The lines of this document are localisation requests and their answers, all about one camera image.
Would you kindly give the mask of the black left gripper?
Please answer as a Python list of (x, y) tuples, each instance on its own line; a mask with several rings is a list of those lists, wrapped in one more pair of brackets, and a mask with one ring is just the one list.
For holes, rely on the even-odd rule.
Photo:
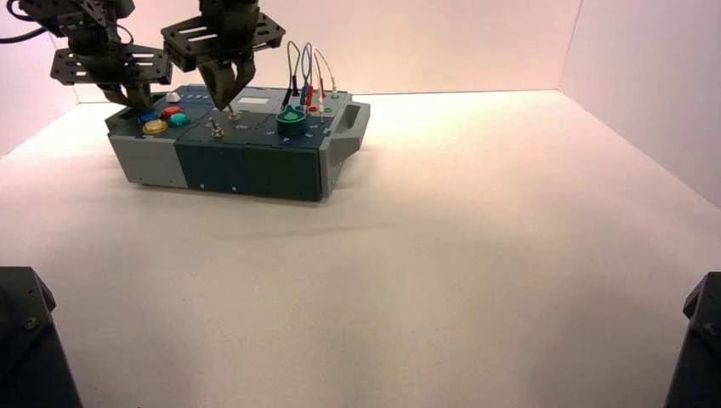
[(68, 47), (55, 52), (50, 75), (64, 85), (101, 85), (108, 101), (139, 111), (153, 111), (150, 84), (171, 82), (171, 61), (159, 48), (122, 42), (118, 28), (118, 25), (52, 27), (50, 32), (66, 38)]

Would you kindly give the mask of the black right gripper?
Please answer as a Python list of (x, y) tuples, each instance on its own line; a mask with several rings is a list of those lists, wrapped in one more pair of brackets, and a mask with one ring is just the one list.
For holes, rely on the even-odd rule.
[[(198, 66), (220, 111), (230, 105), (255, 76), (254, 57), (235, 55), (277, 48), (284, 35), (285, 29), (264, 13), (248, 28), (221, 29), (211, 18), (196, 16), (162, 29), (165, 54), (183, 72)], [(230, 61), (222, 59), (232, 56), (235, 57)]]

